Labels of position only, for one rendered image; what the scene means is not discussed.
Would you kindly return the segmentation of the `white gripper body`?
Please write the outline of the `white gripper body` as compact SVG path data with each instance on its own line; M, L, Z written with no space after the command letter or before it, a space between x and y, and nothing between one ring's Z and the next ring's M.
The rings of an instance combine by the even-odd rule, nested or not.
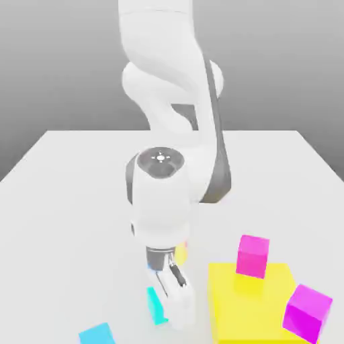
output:
M196 318L196 300L192 284L177 265L154 272L154 289L171 327L182 330Z

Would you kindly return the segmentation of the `small cyan cube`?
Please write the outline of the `small cyan cube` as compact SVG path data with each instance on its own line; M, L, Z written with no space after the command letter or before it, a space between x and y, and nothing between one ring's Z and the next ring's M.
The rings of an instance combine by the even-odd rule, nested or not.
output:
M146 289L148 309L150 311L151 318L155 325L161 325L166 323L168 319L164 315L163 306L155 292L153 287L148 287Z

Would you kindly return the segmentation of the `small yellow cube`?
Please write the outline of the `small yellow cube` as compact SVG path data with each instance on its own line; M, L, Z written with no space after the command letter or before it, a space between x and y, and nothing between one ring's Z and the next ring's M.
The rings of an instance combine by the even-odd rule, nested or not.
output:
M187 243L181 243L176 246L174 260L179 266L183 265L187 260Z

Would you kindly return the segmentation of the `small pink cube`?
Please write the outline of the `small pink cube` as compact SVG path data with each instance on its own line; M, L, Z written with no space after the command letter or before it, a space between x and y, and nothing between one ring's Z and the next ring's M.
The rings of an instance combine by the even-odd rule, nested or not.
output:
M269 239L243 235L239 243L236 273L264 279L268 254Z

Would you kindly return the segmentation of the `small light blue cube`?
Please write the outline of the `small light blue cube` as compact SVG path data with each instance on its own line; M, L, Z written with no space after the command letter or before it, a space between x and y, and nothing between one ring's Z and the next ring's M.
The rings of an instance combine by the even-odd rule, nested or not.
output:
M79 333L79 340L80 344L116 344L106 322Z

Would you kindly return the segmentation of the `small magenta cube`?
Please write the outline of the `small magenta cube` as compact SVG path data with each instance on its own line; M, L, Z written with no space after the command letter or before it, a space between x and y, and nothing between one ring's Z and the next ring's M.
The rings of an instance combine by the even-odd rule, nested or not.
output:
M286 304L282 327L317 344L332 303L331 297L300 284Z

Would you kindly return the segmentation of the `large yellow box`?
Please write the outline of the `large yellow box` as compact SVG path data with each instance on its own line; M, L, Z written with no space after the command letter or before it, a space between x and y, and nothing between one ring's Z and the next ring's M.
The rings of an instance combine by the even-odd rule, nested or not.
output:
M286 263L268 263L259 279L235 263L208 264L212 344L310 344L283 328L296 282Z

